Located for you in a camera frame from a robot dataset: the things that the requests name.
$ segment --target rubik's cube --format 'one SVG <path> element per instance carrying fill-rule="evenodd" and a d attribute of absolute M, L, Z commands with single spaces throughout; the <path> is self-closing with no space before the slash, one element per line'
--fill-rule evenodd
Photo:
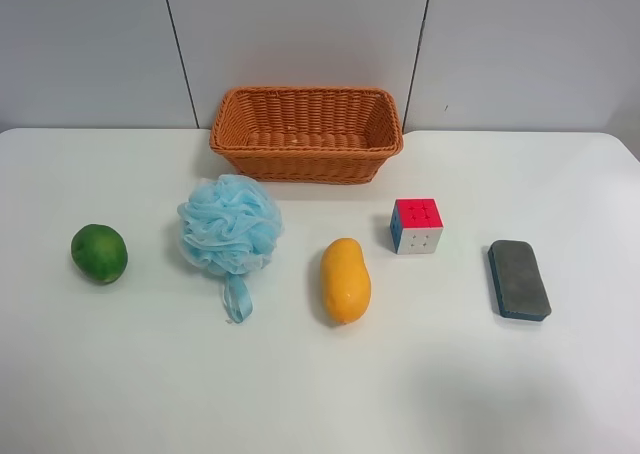
<path fill-rule="evenodd" d="M 435 252 L 444 226 L 433 199 L 396 199 L 391 236 L 396 254 Z"/>

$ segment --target gray sponge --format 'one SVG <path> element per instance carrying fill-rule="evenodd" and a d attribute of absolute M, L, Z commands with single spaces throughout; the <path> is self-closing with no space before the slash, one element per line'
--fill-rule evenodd
<path fill-rule="evenodd" d="M 542 321 L 551 314 L 547 291 L 529 244 L 496 241 L 489 249 L 489 264 L 502 317 Z"/>

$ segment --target cube white face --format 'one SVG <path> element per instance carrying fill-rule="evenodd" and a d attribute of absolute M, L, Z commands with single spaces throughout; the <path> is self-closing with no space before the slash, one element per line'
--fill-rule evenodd
<path fill-rule="evenodd" d="M 438 247 L 442 227 L 405 228 L 400 234 L 397 254 L 432 254 Z"/>

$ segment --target white wall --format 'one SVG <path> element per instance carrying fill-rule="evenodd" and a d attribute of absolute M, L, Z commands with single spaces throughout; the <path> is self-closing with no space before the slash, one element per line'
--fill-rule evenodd
<path fill-rule="evenodd" d="M 640 0 L 431 0 L 416 128 L 603 130 L 640 155 Z"/>
<path fill-rule="evenodd" d="M 169 0 L 201 127 L 237 85 L 409 91 L 425 0 Z"/>
<path fill-rule="evenodd" d="M 0 0 L 0 131 L 195 127 L 165 0 Z"/>

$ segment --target mango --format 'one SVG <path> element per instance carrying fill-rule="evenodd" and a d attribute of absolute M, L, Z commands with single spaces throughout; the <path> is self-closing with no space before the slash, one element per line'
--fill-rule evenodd
<path fill-rule="evenodd" d="M 371 280 L 355 239 L 338 239 L 322 256 L 322 288 L 329 316 L 340 324 L 362 317 L 371 300 Z"/>

